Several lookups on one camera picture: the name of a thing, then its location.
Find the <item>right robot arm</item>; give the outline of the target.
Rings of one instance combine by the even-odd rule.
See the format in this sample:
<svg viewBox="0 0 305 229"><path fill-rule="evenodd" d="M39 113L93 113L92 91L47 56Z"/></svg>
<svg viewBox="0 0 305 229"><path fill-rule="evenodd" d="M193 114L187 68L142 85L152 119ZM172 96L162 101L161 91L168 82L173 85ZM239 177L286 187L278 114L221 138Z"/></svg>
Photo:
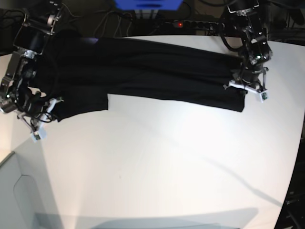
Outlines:
<svg viewBox="0 0 305 229"><path fill-rule="evenodd" d="M35 79L38 62L43 58L46 47L55 33L55 25L61 18L60 0L2 0L0 8L11 12L11 25L1 25L2 31L12 28L11 58L0 81L0 111L15 112L32 133L42 129L44 123L54 120L51 112L60 100L53 96L59 74L51 60L54 80L50 92L42 96L33 93L30 83Z"/></svg>

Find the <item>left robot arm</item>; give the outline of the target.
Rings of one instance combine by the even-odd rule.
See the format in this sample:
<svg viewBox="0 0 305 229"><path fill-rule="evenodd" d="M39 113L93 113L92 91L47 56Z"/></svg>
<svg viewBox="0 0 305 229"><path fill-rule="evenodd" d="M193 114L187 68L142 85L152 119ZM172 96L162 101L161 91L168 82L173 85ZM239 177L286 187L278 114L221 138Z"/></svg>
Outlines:
<svg viewBox="0 0 305 229"><path fill-rule="evenodd" d="M266 73L269 69L264 64L271 59L273 53L258 13L259 1L225 0L224 4L226 9L219 23L220 36L225 46L243 59L240 70L233 71L233 79L224 88L234 87L246 93L254 93L259 100L265 101L268 98ZM232 24L240 36L241 47L233 48L225 39L226 21Z"/></svg>

